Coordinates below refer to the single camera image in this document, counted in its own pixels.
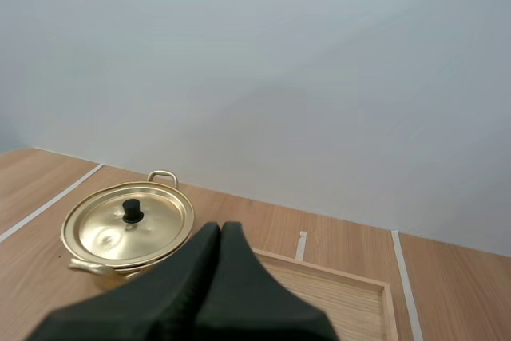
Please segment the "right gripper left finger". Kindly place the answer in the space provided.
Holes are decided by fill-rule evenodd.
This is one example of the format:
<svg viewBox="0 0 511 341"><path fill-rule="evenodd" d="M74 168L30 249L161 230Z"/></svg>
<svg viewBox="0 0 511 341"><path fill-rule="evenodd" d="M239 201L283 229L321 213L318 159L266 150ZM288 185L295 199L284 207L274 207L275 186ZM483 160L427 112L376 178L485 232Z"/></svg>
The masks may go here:
<svg viewBox="0 0 511 341"><path fill-rule="evenodd" d="M120 287L48 314L30 340L171 340L186 334L214 275L219 225Z"/></svg>

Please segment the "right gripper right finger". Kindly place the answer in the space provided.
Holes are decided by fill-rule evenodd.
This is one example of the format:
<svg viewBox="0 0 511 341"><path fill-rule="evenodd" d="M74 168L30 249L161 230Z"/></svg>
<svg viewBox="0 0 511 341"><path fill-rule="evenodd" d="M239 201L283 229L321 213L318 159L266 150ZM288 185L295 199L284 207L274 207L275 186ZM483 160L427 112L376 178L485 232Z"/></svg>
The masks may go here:
<svg viewBox="0 0 511 341"><path fill-rule="evenodd" d="M259 262L242 224L221 229L215 274L194 340L335 340L326 313L288 291Z"/></svg>

